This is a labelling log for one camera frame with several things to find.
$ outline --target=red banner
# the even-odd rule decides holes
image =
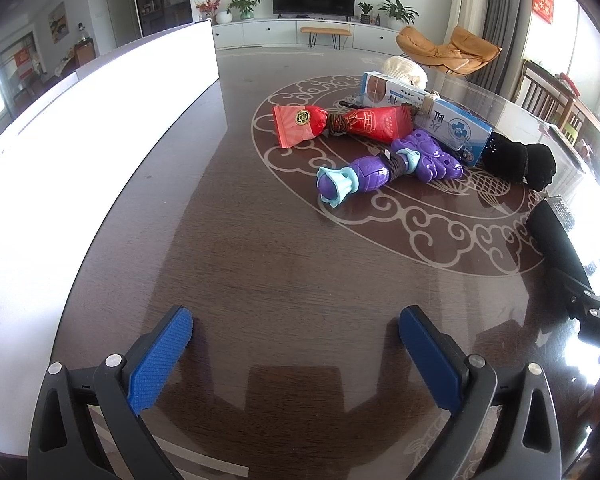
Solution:
[[[554,0],[534,0],[534,12],[547,23],[553,23]]]
[[[21,48],[13,55],[13,59],[18,67],[18,76],[24,79],[33,72],[33,63],[29,57],[29,51],[26,48]]]

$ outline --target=red snack package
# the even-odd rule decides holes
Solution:
[[[329,113],[318,106],[274,106],[273,120],[282,148],[313,139],[328,129],[331,134],[347,132],[390,144],[413,131],[407,106],[362,108],[345,114]]]

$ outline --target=gray curtain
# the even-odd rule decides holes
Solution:
[[[502,48],[500,55],[475,72],[470,81],[510,98],[514,72],[520,70],[531,20],[532,0],[489,0],[483,38]]]

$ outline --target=small wooden bench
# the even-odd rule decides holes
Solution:
[[[347,28],[330,28],[330,27],[302,27],[300,32],[309,34],[309,47],[315,46],[315,40],[318,39],[318,34],[331,34],[333,40],[333,47],[340,50],[340,37],[345,37],[345,44],[347,43],[346,38],[351,36],[351,31]]]

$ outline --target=purple toy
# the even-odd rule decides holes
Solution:
[[[340,204],[349,193],[379,189],[404,174],[415,173],[423,182],[459,178],[462,166],[425,130],[415,130],[404,139],[395,139],[391,151],[362,156],[341,170],[320,168],[318,190],[323,202]]]

